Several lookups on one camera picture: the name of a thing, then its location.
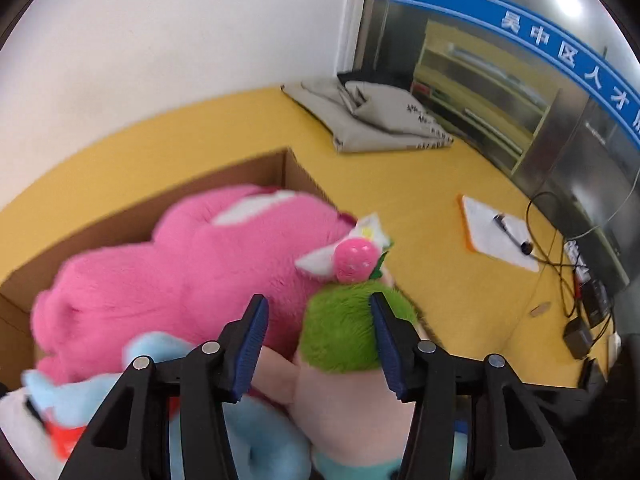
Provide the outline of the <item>black power adapter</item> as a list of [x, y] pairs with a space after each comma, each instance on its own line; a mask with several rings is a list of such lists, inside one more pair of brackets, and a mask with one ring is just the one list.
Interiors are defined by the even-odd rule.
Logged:
[[578, 316], [565, 325], [563, 341], [575, 360], [583, 360], [591, 350], [593, 336], [587, 323]]

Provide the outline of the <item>white paper notepad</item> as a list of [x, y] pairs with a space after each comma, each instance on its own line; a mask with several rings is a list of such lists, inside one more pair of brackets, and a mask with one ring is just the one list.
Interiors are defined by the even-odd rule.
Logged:
[[524, 220], [459, 195], [465, 240], [472, 252], [537, 273], [533, 240]]

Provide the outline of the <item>grey folded cloth bag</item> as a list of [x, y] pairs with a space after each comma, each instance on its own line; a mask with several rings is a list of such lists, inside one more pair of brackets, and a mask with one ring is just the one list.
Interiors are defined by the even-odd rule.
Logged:
[[329, 130], [342, 153], [429, 150], [454, 143], [411, 93], [388, 84], [331, 77], [292, 82], [281, 90]]

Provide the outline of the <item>brown cardboard box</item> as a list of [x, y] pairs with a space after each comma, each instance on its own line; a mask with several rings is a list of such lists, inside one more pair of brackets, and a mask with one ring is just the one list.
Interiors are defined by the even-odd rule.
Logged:
[[289, 148], [238, 160], [209, 174], [152, 195], [127, 209], [114, 212], [76, 231], [65, 240], [46, 247], [13, 269], [1, 282], [1, 382], [15, 389], [23, 370], [34, 364], [36, 347], [29, 327], [28, 310], [40, 290], [49, 287], [58, 268], [73, 255], [119, 244], [143, 242], [162, 214], [191, 194], [232, 184], [250, 183], [306, 192], [320, 200], [330, 199]]

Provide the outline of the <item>blue glass banner strip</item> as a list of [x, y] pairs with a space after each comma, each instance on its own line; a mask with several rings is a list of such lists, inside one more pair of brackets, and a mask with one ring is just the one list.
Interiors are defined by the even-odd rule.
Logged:
[[575, 36], [508, 0], [392, 0], [458, 18], [529, 50], [585, 90], [639, 143], [639, 92]]

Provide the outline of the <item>white plush toy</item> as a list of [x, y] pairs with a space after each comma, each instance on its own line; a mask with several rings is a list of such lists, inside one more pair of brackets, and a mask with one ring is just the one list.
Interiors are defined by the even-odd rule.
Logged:
[[26, 388], [19, 388], [1, 398], [1, 458], [19, 479], [57, 479], [63, 463], [56, 458], [40, 421], [29, 411], [27, 395]]

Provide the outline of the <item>green-haired peach plush doll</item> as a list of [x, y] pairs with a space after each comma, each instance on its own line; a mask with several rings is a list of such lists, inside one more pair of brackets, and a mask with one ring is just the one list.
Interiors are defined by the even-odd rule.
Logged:
[[393, 287], [328, 285], [307, 302], [292, 359], [262, 348], [252, 380], [302, 430], [325, 479], [393, 479], [405, 452], [413, 407], [396, 399], [382, 371], [369, 306], [375, 292], [425, 333], [416, 309]]

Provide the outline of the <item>pink plush toy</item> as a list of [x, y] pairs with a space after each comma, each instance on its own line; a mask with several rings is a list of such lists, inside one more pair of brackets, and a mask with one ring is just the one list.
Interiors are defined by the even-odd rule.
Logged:
[[32, 307], [37, 370], [55, 384], [117, 373], [137, 336], [201, 344], [256, 295], [269, 304], [267, 347], [292, 358], [307, 302], [340, 276], [334, 254], [350, 238], [376, 256], [392, 244], [376, 214], [354, 219], [305, 192], [241, 184], [191, 195], [147, 242], [89, 250], [61, 266]]

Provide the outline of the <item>blue plush bear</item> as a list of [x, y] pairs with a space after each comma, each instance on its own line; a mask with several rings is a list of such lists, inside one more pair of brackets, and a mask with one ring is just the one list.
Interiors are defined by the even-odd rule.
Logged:
[[146, 334], [119, 374], [55, 385], [28, 370], [22, 382], [68, 455], [64, 479], [307, 479], [306, 439], [245, 394], [239, 369], [256, 349], [245, 338], [205, 351]]

